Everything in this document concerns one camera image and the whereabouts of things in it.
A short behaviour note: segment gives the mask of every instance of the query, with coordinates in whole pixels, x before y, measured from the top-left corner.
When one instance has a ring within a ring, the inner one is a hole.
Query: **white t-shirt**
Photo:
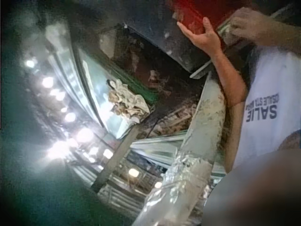
[[[278,149],[301,125],[301,59],[260,48],[233,167]]]

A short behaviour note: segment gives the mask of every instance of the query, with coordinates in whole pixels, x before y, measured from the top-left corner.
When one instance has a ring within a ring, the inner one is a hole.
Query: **person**
[[[230,33],[256,44],[256,64],[251,88],[233,67],[207,17],[205,33],[193,34],[180,22],[181,31],[206,52],[216,70],[230,113],[230,134],[225,145],[225,170],[277,150],[284,140],[300,147],[301,124],[301,29],[280,23],[249,8],[237,10],[230,20]]]

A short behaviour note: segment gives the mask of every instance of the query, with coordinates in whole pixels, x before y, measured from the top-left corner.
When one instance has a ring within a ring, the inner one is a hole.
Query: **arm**
[[[181,23],[178,23],[178,26],[195,46],[211,57],[221,81],[230,110],[231,128],[225,146],[225,169],[229,172],[232,169],[238,149],[247,89],[240,74],[223,54],[220,39],[214,32],[208,18],[204,17],[203,24],[206,32],[200,35],[193,34]]]
[[[233,14],[230,32],[256,45],[283,47],[301,53],[301,29],[287,25],[260,12],[241,8]]]

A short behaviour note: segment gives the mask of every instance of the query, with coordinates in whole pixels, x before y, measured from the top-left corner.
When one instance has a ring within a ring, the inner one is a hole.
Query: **hand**
[[[230,21],[230,33],[256,45],[273,46],[282,32],[282,23],[249,8],[237,10]]]
[[[183,34],[190,39],[193,45],[203,50],[211,58],[222,52],[220,38],[214,32],[213,27],[211,26],[207,17],[203,18],[203,25],[205,28],[204,34],[194,34],[180,22],[177,22],[177,25]]]

